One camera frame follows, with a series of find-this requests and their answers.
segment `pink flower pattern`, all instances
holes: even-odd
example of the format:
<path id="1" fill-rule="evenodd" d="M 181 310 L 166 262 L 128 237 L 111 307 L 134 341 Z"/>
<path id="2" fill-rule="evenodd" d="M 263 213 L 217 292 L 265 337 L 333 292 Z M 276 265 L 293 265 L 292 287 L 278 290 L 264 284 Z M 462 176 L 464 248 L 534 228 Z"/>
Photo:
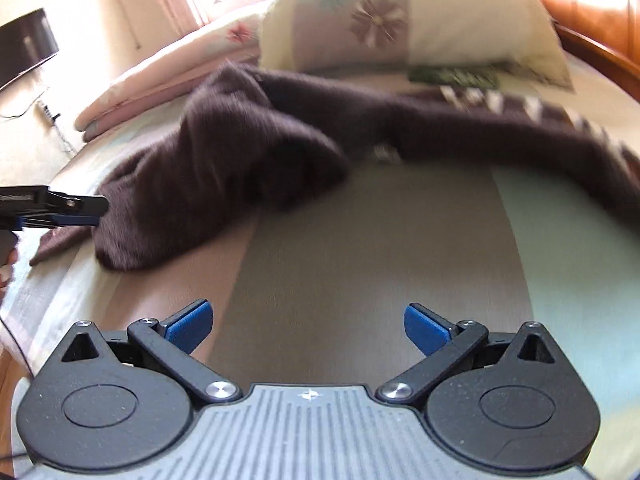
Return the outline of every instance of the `pink flower pattern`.
<path id="1" fill-rule="evenodd" d="M 226 32 L 226 37 L 234 43 L 243 44 L 254 37 L 251 35 L 249 28 L 242 22 L 238 23 L 235 27 L 230 28 Z"/>

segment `metal screw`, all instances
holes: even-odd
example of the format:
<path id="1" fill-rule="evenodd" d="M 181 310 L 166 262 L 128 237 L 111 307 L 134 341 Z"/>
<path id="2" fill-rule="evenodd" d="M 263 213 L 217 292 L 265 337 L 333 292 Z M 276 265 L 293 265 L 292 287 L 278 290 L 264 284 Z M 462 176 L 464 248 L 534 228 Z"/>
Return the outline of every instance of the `metal screw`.
<path id="1" fill-rule="evenodd" d="M 238 387 L 228 381 L 216 381 L 204 390 L 209 397 L 214 399 L 228 399 L 238 392 Z"/>
<path id="2" fill-rule="evenodd" d="M 403 400 L 413 392 L 411 386 L 405 383 L 387 383 L 380 388 L 380 395 L 385 399 Z"/>

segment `triangular cutout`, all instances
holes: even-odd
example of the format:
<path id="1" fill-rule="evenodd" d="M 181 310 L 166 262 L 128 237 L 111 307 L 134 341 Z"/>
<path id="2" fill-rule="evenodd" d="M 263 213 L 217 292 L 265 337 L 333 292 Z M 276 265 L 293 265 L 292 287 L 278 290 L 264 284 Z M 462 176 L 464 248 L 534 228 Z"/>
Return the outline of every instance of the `triangular cutout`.
<path id="1" fill-rule="evenodd" d="M 529 334 L 527 336 L 524 345 L 522 345 L 522 350 L 520 350 L 518 354 L 518 358 L 525 361 L 538 361 L 549 364 L 556 362 L 540 336 L 535 334 Z"/>
<path id="2" fill-rule="evenodd" d="M 95 359 L 98 351 L 88 334 L 78 334 L 62 357 L 63 363 Z"/>

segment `wooden bed frame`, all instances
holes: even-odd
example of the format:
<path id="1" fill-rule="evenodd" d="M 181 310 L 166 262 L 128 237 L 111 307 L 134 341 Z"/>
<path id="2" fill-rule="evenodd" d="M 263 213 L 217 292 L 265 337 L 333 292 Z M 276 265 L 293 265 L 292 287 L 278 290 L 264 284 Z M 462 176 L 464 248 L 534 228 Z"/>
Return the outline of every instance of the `wooden bed frame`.
<path id="1" fill-rule="evenodd" d="M 597 7 L 580 0 L 542 0 L 562 47 L 640 102 L 640 0 Z"/>
<path id="2" fill-rule="evenodd" d="M 640 103 L 640 65 L 563 25 L 556 25 L 562 47 L 589 63 Z"/>

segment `blue gripper pad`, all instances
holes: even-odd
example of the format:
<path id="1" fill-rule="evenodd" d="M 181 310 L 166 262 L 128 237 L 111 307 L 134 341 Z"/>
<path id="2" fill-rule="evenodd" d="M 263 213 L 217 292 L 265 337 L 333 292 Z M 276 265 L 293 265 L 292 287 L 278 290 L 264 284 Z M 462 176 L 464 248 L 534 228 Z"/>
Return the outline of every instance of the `blue gripper pad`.
<path id="1" fill-rule="evenodd" d="M 59 226 L 65 226 L 65 225 L 97 226 L 100 223 L 99 216 L 52 214 L 51 219 Z"/>
<path id="2" fill-rule="evenodd" d="M 183 352 L 190 354 L 213 328 L 213 308 L 209 301 L 198 300 L 164 320 L 164 336 Z"/>
<path id="3" fill-rule="evenodd" d="M 427 357 L 451 341 L 446 328 L 411 305 L 404 310 L 404 333 Z"/>

